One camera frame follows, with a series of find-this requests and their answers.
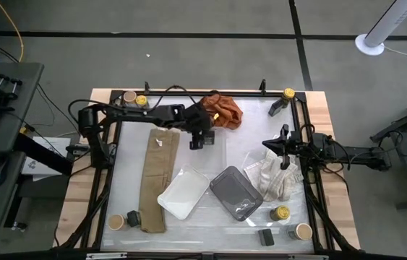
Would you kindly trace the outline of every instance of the white cloth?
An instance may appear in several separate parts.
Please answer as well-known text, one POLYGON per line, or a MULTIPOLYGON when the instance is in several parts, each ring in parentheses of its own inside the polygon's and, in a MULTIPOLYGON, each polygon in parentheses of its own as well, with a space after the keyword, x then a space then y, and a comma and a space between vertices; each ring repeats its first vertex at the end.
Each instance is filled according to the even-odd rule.
POLYGON ((294 184, 303 180, 290 157, 290 165, 286 170, 280 169, 282 158, 271 150, 267 150, 266 158, 244 169, 252 185, 261 193, 265 202, 276 199, 287 201, 294 189, 294 184))

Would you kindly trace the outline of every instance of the wooden table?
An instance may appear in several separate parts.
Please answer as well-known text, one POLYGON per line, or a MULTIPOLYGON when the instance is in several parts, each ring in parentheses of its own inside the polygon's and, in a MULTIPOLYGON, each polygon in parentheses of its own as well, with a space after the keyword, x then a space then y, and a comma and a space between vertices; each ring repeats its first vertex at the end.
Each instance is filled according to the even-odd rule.
MULTIPOLYGON (((118 89, 93 89, 90 96, 91 100, 97 100, 104 103, 108 103, 110 100, 110 93, 112 90, 118 89)), ((239 92, 253 92, 253 90, 232 90, 239 92)), ((327 99, 324 92, 306 92, 307 105, 309 109, 309 117, 311 123, 315 125, 316 132, 324 133, 327 135, 333 134, 332 121, 330 119, 330 114, 327 106, 327 99)), ((299 108, 300 118, 302 118, 301 108, 299 108)), ((111 132, 109 135, 109 141, 113 139, 114 125, 111 127, 111 132)), ((82 139, 81 143, 87 143, 86 140, 82 139)), ((90 157, 85 156, 78 160, 73 167, 73 171, 82 169, 90 164, 90 157)), ((336 165, 331 165, 331 169, 337 170, 336 165)), ((81 223, 84 218, 87 205, 89 203, 89 197, 91 188, 93 185, 95 169, 89 168, 87 170, 78 173, 70 179, 69 186, 67 189, 67 195, 65 196, 64 206, 61 211, 59 226, 56 231, 57 238, 60 243, 65 242, 68 237, 73 233, 77 226, 81 223)), ((106 170, 103 171, 102 177, 100 179, 99 192, 101 192, 103 184, 105 182, 106 170)), ((356 226, 354 225, 353 212, 351 210, 351 204, 349 202, 348 193, 346 190, 345 183, 336 175, 323 173, 322 185, 324 187, 325 200, 327 202, 327 209, 330 219, 335 223, 337 228, 340 230, 342 235, 348 240, 348 242, 355 248, 360 248, 359 239, 356 233, 356 226)), ((317 226, 319 229, 320 242, 325 247, 325 232, 322 221, 317 216, 317 226)), ((95 239, 95 232, 97 230, 98 224, 98 214, 92 222, 89 243, 91 246, 95 239)))

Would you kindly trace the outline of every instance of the khaki towel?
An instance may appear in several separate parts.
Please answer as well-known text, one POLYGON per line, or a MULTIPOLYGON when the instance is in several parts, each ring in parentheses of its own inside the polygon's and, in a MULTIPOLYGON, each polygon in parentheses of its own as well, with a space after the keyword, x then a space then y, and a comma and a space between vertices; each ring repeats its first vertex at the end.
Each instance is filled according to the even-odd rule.
POLYGON ((216 113, 219 114, 219 117, 215 119, 215 126, 222 126, 232 130, 240 126, 241 115, 244 113, 241 112, 232 97, 215 94, 202 98, 200 102, 212 118, 216 113))
POLYGON ((158 204, 157 198, 165 191, 173 177, 178 145, 178 132, 160 129, 150 131, 140 184, 139 213, 142 231, 166 231, 163 208, 158 204))

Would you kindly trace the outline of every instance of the white stand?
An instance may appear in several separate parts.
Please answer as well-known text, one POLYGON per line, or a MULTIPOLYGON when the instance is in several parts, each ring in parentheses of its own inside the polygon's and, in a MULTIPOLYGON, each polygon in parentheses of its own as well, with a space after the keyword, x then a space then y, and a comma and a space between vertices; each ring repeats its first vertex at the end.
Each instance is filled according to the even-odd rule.
POLYGON ((356 38, 356 47, 366 55, 380 55, 385 50, 383 42, 406 17, 407 0, 395 0, 368 34, 356 38))

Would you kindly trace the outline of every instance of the orange cloth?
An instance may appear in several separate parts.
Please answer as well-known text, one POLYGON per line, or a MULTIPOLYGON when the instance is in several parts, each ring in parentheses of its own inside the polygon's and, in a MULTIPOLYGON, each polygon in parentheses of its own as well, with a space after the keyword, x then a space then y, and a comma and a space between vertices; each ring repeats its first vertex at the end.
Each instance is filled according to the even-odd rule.
POLYGON ((213 119, 215 126, 222 126, 232 130, 240 126, 243 112, 241 112, 232 97, 215 94, 202 98, 200 102, 211 115, 211 118, 214 118, 216 113, 219 114, 216 120, 213 119))

